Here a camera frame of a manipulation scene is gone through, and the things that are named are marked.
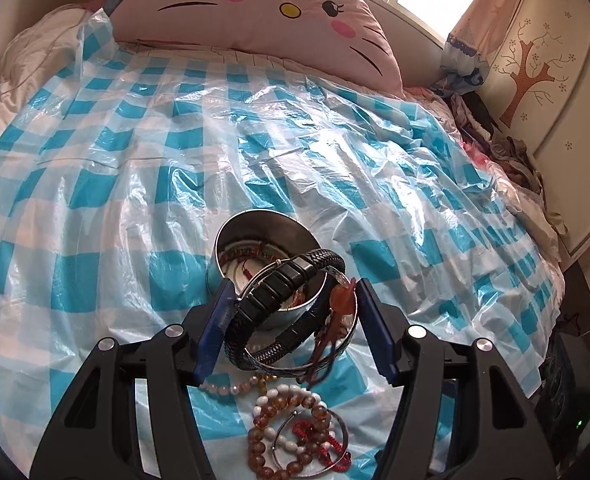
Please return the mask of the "wardrobe with tree decal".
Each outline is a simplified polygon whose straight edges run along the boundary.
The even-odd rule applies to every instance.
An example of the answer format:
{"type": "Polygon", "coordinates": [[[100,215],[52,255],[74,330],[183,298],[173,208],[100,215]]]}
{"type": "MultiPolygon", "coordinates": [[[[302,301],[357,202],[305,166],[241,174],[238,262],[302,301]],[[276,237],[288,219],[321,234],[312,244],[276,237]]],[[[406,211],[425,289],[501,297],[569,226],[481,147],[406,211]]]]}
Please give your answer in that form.
{"type": "Polygon", "coordinates": [[[480,95],[523,141],[568,256],[590,244],[590,2],[522,0],[480,95]]]}

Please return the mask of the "pile of clothes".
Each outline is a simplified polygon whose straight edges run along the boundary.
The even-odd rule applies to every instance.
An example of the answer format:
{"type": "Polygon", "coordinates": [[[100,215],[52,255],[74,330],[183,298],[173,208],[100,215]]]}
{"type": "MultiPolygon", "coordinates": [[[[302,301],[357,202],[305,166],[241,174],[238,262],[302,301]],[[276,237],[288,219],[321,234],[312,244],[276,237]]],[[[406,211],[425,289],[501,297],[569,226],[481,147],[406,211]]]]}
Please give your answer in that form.
{"type": "Polygon", "coordinates": [[[459,132],[465,145],[473,146],[498,164],[516,188],[527,190],[543,209],[546,222],[557,235],[568,233],[562,215],[555,209],[556,203],[545,195],[543,177],[526,144],[500,129],[476,92],[438,96],[433,90],[411,87],[407,89],[407,96],[431,110],[447,131],[459,132]]]}

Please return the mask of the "pink curtain at right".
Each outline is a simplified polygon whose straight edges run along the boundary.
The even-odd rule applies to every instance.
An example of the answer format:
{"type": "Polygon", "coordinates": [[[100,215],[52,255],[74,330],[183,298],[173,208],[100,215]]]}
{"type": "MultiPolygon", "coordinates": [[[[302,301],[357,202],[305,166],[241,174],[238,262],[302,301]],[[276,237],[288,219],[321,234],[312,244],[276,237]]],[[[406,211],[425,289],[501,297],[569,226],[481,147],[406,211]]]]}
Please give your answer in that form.
{"type": "Polygon", "coordinates": [[[520,0],[473,0],[453,27],[441,55],[444,78],[433,85],[440,96],[479,88],[490,73],[520,0]]]}

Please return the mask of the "blue white checkered plastic sheet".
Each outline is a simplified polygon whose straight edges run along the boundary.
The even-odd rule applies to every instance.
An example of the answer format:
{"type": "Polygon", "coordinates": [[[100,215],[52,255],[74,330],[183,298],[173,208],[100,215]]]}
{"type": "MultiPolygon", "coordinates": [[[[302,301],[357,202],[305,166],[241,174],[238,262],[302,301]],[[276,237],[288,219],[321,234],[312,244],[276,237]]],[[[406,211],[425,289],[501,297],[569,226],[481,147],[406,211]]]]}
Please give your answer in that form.
{"type": "Polygon", "coordinates": [[[0,132],[0,445],[30,468],[96,341],[206,299],[225,220],[269,209],[440,338],[491,339],[540,386],[564,283],[459,133],[416,99],[240,54],[130,51],[91,13],[0,132]]]}

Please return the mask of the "pink cat face pillow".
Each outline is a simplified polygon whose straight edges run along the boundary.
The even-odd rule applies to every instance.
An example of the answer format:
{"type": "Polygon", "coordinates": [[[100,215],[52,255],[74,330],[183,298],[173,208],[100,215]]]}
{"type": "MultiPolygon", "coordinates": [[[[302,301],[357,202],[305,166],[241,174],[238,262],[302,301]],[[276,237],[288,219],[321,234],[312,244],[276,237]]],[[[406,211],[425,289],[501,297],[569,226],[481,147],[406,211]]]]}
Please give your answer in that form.
{"type": "Polygon", "coordinates": [[[365,0],[122,0],[111,21],[124,42],[265,54],[377,92],[402,90],[393,50],[365,0]]]}

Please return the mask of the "white striped quilt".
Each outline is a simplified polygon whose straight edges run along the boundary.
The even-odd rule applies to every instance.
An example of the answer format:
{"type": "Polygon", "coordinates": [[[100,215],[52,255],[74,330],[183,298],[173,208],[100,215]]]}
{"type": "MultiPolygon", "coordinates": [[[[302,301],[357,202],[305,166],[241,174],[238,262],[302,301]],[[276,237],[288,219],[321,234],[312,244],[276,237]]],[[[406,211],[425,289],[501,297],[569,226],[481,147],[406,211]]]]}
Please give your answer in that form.
{"type": "Polygon", "coordinates": [[[67,4],[15,36],[0,55],[0,132],[53,75],[75,59],[77,32],[91,12],[67,4]]]}

